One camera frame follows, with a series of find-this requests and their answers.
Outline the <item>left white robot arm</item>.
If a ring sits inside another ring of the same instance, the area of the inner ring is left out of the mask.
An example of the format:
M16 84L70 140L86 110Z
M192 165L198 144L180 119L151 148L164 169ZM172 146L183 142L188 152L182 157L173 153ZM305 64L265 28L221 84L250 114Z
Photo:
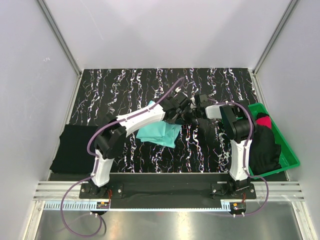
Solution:
M125 115L109 115L109 123L97 130L88 143L94 143L95 148L90 192L97 198L108 193L113 161L123 153L126 138L135 131L142 142L174 148L184 124L184 111L188 111L190 104L187 98L169 97L160 103L150 101L146 107Z

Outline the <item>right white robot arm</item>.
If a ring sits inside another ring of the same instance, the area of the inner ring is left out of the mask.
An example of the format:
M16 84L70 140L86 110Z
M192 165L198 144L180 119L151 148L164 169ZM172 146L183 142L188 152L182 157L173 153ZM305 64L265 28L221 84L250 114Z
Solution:
M249 160L253 141L255 121L248 107L238 102L211 104L209 101L190 101L190 114L193 118L221 119L224 131L231 143L230 179L227 192L232 198L239 198L250 186Z

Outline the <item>turquoise t shirt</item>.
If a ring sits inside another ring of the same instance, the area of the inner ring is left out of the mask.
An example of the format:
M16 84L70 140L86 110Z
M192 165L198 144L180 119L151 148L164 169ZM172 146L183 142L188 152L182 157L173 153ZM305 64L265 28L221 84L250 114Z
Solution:
M134 118L143 120L144 126L141 127L136 137L141 142L149 142L169 148L175 148L175 141L180 134L182 126L180 124L167 123L160 120L161 106L158 104L154 109L145 111Z

